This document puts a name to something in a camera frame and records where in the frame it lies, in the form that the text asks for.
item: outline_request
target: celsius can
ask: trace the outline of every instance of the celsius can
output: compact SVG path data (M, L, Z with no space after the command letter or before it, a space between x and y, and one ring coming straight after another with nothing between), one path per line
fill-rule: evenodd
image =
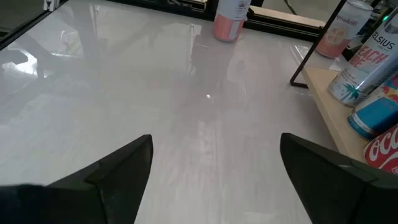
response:
M217 39L232 42L238 39L246 20L251 0L220 0L214 35Z
M398 7L329 84L329 92L342 104L357 105L392 75L398 58L397 12Z
M364 154L370 166L398 174L398 124L369 142Z
M398 72L356 106L347 120L354 131L369 140L398 123Z
M317 52L326 57L338 57L368 21L372 10L365 2L348 0L319 42Z

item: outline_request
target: aluminum can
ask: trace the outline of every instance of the aluminum can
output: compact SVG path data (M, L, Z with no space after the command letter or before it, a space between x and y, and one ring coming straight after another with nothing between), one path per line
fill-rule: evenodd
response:
M347 120L354 131L369 140L398 123L398 72L356 106Z
M372 10L365 2L347 1L316 47L317 52L330 58L338 57L369 20Z
M398 7L329 84L342 104L355 106L386 81L398 64Z
M398 124L369 142L364 155L370 166L398 174Z

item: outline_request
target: white table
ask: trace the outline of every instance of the white table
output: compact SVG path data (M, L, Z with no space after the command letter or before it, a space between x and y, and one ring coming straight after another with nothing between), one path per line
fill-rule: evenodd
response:
M2 65L0 184L49 184L152 134L136 223L310 223L280 134L335 146L288 86L296 40L245 29L227 44L211 28L95 0L46 17L0 52L26 60Z

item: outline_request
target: wooden shelf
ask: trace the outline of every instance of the wooden shelf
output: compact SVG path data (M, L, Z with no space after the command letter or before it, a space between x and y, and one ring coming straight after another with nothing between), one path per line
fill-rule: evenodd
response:
M306 66L302 74L340 153L366 163L363 148L369 141L359 137L347 123L352 108L339 103L327 90L338 72Z

